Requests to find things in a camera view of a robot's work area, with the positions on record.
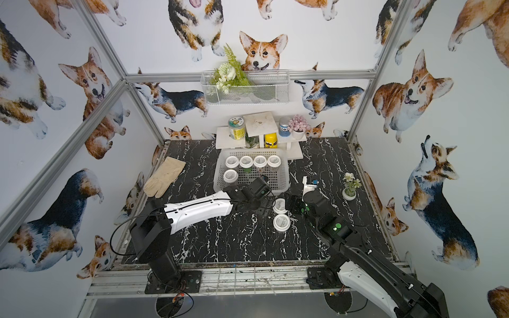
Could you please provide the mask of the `white plastic perforated basket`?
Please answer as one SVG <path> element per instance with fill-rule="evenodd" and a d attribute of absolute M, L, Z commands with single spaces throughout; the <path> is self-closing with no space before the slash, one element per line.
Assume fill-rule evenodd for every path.
<path fill-rule="evenodd" d="M 272 189 L 274 195 L 286 192 L 290 188 L 290 174 L 288 167 L 288 158 L 286 152 L 279 148 L 257 148 L 257 149 L 224 149 L 220 152 L 217 159 L 216 171 L 213 178 L 213 189 L 218 192 L 227 186 L 223 175 L 228 170 L 227 159 L 234 156 L 239 160 L 236 168 L 238 172 L 237 185 L 243 186 L 250 184 L 256 178 L 266 176 L 269 180 L 268 185 Z M 241 167 L 242 157 L 248 156 L 253 159 L 253 165 L 250 172 L 246 172 Z M 278 156 L 281 164 L 277 168 L 270 167 L 269 163 L 273 163 L 271 156 Z"/>

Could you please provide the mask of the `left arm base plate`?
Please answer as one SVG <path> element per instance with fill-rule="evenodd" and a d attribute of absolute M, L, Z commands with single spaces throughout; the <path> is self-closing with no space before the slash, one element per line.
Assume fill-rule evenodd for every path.
<path fill-rule="evenodd" d="M 196 294 L 200 291 L 202 271 L 188 270 L 180 273 L 181 278 L 175 282 L 164 283 L 150 271 L 147 275 L 148 281 L 144 290 L 145 294 L 171 294 L 171 293 L 189 293 Z"/>

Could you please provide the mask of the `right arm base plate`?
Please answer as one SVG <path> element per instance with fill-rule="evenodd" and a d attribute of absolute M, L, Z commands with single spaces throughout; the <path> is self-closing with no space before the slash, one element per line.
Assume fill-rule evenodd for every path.
<path fill-rule="evenodd" d="M 337 272 L 326 267 L 307 268 L 306 283 L 312 290 L 342 289 L 344 283 L 340 281 Z"/>

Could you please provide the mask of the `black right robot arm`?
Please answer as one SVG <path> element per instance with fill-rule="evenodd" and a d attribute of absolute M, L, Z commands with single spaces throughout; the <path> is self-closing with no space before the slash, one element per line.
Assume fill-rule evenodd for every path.
<path fill-rule="evenodd" d="M 424 285 L 375 250 L 321 193 L 285 199 L 286 209 L 301 217 L 330 256 L 323 267 L 309 270 L 306 282 L 311 289 L 349 287 L 390 317 L 448 317 L 439 287 Z"/>

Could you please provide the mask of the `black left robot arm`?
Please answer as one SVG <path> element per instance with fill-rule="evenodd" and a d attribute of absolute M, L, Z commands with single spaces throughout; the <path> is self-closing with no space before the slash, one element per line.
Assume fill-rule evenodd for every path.
<path fill-rule="evenodd" d="M 242 188 L 231 185 L 213 195 L 166 204 L 155 212 L 142 215 L 130 226 L 135 255 L 140 263 L 150 266 L 158 284 L 176 288 L 182 274 L 170 248 L 171 236 L 208 219 L 256 210 L 270 192 L 269 178 L 261 176 Z"/>

